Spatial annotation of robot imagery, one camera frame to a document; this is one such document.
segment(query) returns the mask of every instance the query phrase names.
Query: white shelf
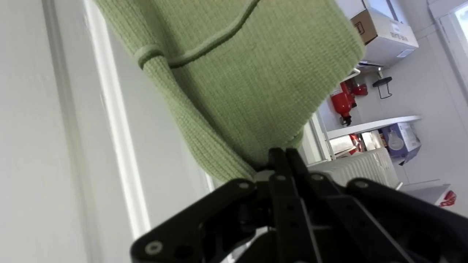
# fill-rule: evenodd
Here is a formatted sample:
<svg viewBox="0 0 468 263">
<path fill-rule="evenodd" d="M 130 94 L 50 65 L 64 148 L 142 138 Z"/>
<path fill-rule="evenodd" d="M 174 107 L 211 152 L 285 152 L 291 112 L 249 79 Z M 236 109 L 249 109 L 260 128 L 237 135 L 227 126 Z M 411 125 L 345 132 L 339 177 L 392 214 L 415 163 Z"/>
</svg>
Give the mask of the white shelf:
<svg viewBox="0 0 468 263">
<path fill-rule="evenodd" d="M 377 122 L 366 122 L 366 123 L 358 123 L 358 125 L 353 125 L 348 128 L 331 131 L 326 133 L 326 136 L 331 141 L 331 139 L 348 136 L 353 133 L 364 133 L 369 131 L 377 131 L 377 129 L 392 126 L 396 123 L 408 123 L 408 122 L 417 122 L 417 120 L 421 120 L 421 117 L 420 116 L 407 116 L 407 117 L 385 119 L 385 120 L 377 120 Z"/>
</svg>

